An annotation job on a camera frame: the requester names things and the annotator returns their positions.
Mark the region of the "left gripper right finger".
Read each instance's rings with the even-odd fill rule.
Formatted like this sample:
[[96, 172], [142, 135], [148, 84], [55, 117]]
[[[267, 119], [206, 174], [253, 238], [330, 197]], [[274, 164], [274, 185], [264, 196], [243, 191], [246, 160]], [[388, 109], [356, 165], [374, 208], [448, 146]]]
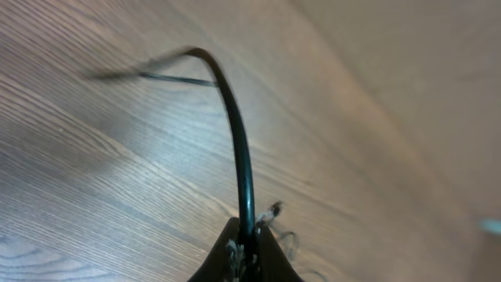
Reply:
[[302, 282], [272, 231], [267, 226], [259, 226], [257, 231], [259, 281]]

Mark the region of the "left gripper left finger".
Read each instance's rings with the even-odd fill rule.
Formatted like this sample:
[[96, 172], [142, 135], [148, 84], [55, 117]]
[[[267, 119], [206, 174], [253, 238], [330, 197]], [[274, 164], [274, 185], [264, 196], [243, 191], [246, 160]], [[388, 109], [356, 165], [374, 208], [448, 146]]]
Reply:
[[230, 257], [232, 248], [236, 247], [238, 241], [239, 223], [237, 217], [229, 219], [204, 262], [188, 279], [188, 282], [232, 281], [233, 271]]

